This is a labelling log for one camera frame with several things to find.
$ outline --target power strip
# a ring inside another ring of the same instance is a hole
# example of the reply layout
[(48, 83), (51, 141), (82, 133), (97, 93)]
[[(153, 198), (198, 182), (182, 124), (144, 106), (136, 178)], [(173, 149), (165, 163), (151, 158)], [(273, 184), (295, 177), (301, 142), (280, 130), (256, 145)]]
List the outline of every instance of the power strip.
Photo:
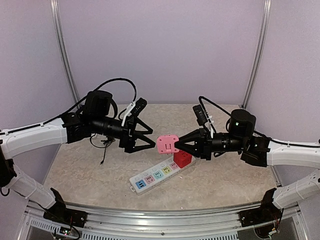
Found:
[(192, 157), (191, 163), (183, 168), (180, 168), (174, 162), (174, 156), (158, 163), (157, 165), (143, 171), (142, 173), (135, 175), (129, 179), (132, 185), (131, 190), (136, 194), (141, 195), (150, 189), (162, 184), (168, 179), (174, 177), (181, 171), (187, 169), (196, 162), (196, 159)]

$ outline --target pink outlet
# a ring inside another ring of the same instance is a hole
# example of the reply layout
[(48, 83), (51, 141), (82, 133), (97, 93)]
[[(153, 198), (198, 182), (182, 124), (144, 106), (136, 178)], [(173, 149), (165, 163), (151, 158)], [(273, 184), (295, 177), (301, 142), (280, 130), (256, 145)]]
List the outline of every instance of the pink outlet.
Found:
[(179, 149), (175, 148), (175, 142), (179, 141), (177, 135), (163, 135), (159, 136), (156, 140), (156, 146), (158, 153), (160, 154), (174, 154), (179, 152)]
[(171, 167), (173, 170), (175, 170), (175, 169), (177, 169), (179, 166), (178, 166), (175, 162), (173, 162), (173, 163), (170, 164), (170, 167)]
[(147, 184), (151, 184), (155, 181), (155, 178), (153, 176), (147, 176), (144, 178)]

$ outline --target beige table surface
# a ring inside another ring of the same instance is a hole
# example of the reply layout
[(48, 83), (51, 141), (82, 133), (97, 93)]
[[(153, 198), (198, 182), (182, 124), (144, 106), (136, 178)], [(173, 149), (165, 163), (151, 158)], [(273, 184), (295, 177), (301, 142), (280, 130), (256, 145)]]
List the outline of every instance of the beige table surface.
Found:
[[(150, 138), (165, 134), (183, 136), (199, 128), (192, 110), (194, 104), (148, 104), (140, 119), (153, 128)], [(212, 105), (218, 132), (225, 132), (228, 116)], [(223, 105), (231, 112), (235, 105)], [(100, 144), (100, 138), (93, 139)], [(271, 169), (251, 166), (235, 152), (211, 161), (198, 159), (179, 175), (138, 196), (130, 190), (129, 178), (170, 157), (148, 149), (124, 153), (114, 142), (100, 162), (104, 150), (93, 147), (89, 139), (60, 147), (47, 175), (45, 186), (60, 192), (66, 202), (135, 210), (189, 210), (226, 207), (261, 201), (276, 186)]]

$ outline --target wall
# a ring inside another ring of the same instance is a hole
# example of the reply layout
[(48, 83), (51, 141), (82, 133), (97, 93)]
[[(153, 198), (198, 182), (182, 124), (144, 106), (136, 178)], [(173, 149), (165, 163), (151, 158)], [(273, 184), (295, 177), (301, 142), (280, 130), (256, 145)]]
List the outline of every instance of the wall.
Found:
[[(298, 142), (320, 138), (320, 2), (273, 1), (267, 37), (249, 111), (256, 128), (269, 136)], [(284, 185), (313, 169), (278, 166)], [(320, 236), (320, 196), (299, 203), (310, 233)]]
[[(0, 4), (0, 128), (47, 120), (73, 104), (60, 59), (50, 1), (2, 0)], [(14, 158), (42, 182), (58, 146)], [(13, 240), (26, 200), (0, 196), (0, 238)]]
[[(199, 95), (241, 104), (255, 57), (264, 1), (59, 1), (80, 97), (124, 77), (149, 103), (195, 103)], [(104, 88), (132, 100), (127, 83)]]

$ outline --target red plug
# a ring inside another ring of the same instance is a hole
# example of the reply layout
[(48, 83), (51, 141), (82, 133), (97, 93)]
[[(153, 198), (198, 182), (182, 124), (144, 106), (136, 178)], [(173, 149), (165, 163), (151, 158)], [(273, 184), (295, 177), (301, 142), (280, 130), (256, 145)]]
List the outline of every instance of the red plug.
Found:
[(191, 163), (192, 155), (185, 151), (178, 151), (173, 154), (173, 161), (179, 166), (179, 168), (184, 168)]

